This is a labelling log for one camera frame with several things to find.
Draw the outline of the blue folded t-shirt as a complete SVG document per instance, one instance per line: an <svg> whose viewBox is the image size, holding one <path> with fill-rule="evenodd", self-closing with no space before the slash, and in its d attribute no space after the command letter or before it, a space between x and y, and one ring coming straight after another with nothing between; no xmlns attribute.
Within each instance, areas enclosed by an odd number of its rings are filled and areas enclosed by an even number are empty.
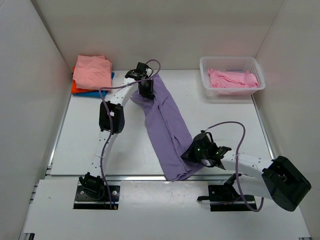
<svg viewBox="0 0 320 240"><path fill-rule="evenodd" d="M73 96L76 97L88 97L88 98L100 98L100 93L98 90L89 90L88 92L84 93L77 93L77 94L72 94Z"/></svg>

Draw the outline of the purple t-shirt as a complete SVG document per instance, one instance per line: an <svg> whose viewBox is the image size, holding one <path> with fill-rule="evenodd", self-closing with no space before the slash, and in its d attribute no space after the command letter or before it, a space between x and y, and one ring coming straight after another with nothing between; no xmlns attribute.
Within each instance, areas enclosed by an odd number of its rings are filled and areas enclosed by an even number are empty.
<svg viewBox="0 0 320 240"><path fill-rule="evenodd" d="M135 91L131 100L141 106L149 140L168 181L183 181L203 166L183 160L181 155L190 147L193 138L176 102L157 74L153 79L153 99Z"/></svg>

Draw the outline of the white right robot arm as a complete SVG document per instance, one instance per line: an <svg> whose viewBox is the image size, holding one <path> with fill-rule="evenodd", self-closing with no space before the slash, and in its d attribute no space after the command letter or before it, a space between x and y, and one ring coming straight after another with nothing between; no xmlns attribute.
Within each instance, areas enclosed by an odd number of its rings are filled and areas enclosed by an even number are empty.
<svg viewBox="0 0 320 240"><path fill-rule="evenodd" d="M212 134L202 131L181 155L185 161L207 168L233 171L222 185L209 191L198 201L238 201L241 196L255 196L273 200L282 209L293 212L311 190L311 183L284 157L262 159L237 153L230 147L217 146Z"/></svg>

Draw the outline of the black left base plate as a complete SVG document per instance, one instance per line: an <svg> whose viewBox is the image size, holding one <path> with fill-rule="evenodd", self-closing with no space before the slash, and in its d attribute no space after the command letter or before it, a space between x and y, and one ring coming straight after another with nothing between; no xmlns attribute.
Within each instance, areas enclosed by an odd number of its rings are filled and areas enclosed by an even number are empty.
<svg viewBox="0 0 320 240"><path fill-rule="evenodd" d="M73 209L76 210L118 210L121 193L120 182L109 185L111 199L109 198L108 188L105 185L98 196L86 190L80 182L74 196Z"/></svg>

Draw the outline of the orange folded t-shirt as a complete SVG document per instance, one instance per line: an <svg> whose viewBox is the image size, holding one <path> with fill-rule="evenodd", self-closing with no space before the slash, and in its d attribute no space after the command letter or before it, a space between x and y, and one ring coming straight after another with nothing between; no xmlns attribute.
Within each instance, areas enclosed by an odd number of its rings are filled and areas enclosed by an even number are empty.
<svg viewBox="0 0 320 240"><path fill-rule="evenodd" d="M86 93L86 92L89 92L89 90L83 89L83 88L77 88L76 81L74 79L72 80L72 86L71 86L72 94L80 94L80 93Z"/></svg>

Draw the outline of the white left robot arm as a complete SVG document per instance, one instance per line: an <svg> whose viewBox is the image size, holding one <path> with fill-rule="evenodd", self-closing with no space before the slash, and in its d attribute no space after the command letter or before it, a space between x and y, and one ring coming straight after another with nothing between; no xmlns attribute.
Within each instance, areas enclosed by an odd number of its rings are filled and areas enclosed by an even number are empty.
<svg viewBox="0 0 320 240"><path fill-rule="evenodd" d="M107 199L112 202L112 191L108 186L104 173L104 161L110 155L111 148L117 136L125 126L124 107L135 91L143 97L152 99L153 69L147 63L139 62L135 69L129 70L121 86L112 87L116 90L109 100L101 95L98 125L100 129L99 142L88 172L79 177L83 192L93 201Z"/></svg>

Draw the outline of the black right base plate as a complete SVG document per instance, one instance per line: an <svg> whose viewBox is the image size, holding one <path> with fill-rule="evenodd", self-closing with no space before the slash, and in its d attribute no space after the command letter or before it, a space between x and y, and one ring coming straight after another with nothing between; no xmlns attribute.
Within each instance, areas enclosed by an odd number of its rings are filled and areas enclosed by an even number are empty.
<svg viewBox="0 0 320 240"><path fill-rule="evenodd" d="M235 190L230 190L226 185L209 185L208 195L199 196L197 201L209 202L211 212L246 212L246 206L241 196Z"/></svg>

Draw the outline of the pink t-shirt in basket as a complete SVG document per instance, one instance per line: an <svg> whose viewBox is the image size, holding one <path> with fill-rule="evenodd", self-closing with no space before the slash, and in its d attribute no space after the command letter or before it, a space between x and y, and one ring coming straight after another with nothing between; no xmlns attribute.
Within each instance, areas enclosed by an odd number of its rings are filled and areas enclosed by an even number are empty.
<svg viewBox="0 0 320 240"><path fill-rule="evenodd" d="M257 78L250 73L246 72L223 72L210 68L207 71L210 78L212 88L257 88L259 86Z"/></svg>

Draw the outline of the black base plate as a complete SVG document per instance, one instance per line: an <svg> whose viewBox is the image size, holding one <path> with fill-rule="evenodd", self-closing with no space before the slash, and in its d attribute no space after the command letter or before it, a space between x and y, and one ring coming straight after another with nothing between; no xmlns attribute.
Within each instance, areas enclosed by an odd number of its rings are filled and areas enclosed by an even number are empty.
<svg viewBox="0 0 320 240"><path fill-rule="evenodd" d="M73 209L76 210L118 210L121 193L120 182L109 185L111 199L109 198L108 188L105 185L98 196L86 190L80 182L74 196Z"/></svg>
<svg viewBox="0 0 320 240"><path fill-rule="evenodd" d="M246 212L246 206L241 196L235 190L230 190L226 185L209 185L208 195L199 196L197 201L209 202L211 212Z"/></svg>

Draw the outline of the white plastic basket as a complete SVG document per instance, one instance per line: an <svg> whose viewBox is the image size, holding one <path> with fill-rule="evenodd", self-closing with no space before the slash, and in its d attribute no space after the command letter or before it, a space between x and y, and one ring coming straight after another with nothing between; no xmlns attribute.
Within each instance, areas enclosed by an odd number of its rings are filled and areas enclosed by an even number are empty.
<svg viewBox="0 0 320 240"><path fill-rule="evenodd" d="M218 96L249 96L266 87L261 68L253 57L246 56L204 56L199 61L200 75L209 98ZM252 88L218 88L212 87L208 70L227 73L248 73L255 76L258 86Z"/></svg>

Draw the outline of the salmon pink folded t-shirt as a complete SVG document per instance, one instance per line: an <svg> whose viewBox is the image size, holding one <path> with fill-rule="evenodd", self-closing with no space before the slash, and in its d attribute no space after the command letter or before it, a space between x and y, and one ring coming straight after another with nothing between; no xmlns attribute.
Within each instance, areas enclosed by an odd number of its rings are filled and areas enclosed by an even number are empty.
<svg viewBox="0 0 320 240"><path fill-rule="evenodd" d="M111 87L112 63L103 55L78 55L72 79L78 89L99 90Z"/></svg>

